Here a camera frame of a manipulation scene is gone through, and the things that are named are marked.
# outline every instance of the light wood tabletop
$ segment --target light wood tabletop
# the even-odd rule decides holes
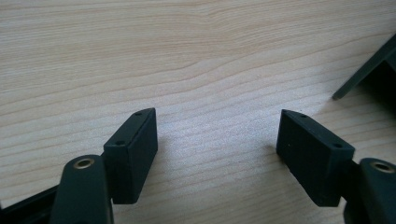
[[[281,109],[396,163],[396,119],[332,94],[396,33],[394,0],[0,2],[0,201],[57,185],[155,107],[159,150],[121,223],[343,223],[276,155]]]

